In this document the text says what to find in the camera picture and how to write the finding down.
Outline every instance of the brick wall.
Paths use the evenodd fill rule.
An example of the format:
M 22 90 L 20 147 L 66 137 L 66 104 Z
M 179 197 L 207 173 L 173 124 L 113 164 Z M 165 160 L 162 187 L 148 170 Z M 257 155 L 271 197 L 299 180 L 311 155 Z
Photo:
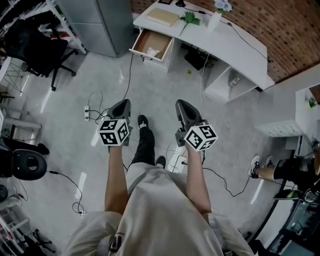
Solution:
M 142 13 L 154 0 L 131 0 Z M 211 0 L 188 2 L 214 11 Z M 316 0 L 230 0 L 223 16 L 261 41 L 268 51 L 268 74 L 276 82 L 320 62 L 320 5 Z

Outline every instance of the gray refrigerator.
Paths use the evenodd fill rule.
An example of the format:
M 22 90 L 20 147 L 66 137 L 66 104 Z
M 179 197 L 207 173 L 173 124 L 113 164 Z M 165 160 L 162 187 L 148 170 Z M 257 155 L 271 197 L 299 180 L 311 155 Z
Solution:
M 56 0 L 68 23 L 92 53 L 116 57 L 132 45 L 130 0 Z

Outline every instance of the drawer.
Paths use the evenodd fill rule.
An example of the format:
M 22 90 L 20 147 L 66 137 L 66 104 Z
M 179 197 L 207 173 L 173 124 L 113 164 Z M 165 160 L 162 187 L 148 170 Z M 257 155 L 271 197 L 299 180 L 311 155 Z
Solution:
M 150 59 L 163 62 L 165 56 L 168 54 L 172 41 L 173 38 L 168 35 L 144 28 L 141 30 L 132 49 L 129 49 L 129 51 L 140 56 L 146 56 Z M 155 56 L 150 56 L 147 54 L 149 48 L 158 50 L 159 52 Z

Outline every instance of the white vase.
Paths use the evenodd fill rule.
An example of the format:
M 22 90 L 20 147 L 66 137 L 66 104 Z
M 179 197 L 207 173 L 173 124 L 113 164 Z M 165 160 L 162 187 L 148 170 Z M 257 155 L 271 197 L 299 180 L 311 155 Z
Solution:
M 222 13 L 219 13 L 219 12 L 215 12 L 209 23 L 208 23 L 208 27 L 207 27 L 207 32 L 212 32 L 214 31 L 214 29 L 218 26 L 219 22 L 220 22 L 220 19 L 221 19 L 221 16 L 222 16 Z

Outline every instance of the shirt sleeve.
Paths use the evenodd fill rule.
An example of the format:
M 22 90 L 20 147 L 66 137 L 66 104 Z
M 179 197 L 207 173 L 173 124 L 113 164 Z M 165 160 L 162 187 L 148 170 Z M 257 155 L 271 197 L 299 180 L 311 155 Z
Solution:
M 113 237 L 122 215 L 116 212 L 89 212 L 71 236 L 62 256 L 95 255 L 102 239 Z
M 254 256 L 247 241 L 227 216 L 209 213 L 208 221 L 223 250 L 230 250 L 238 256 Z

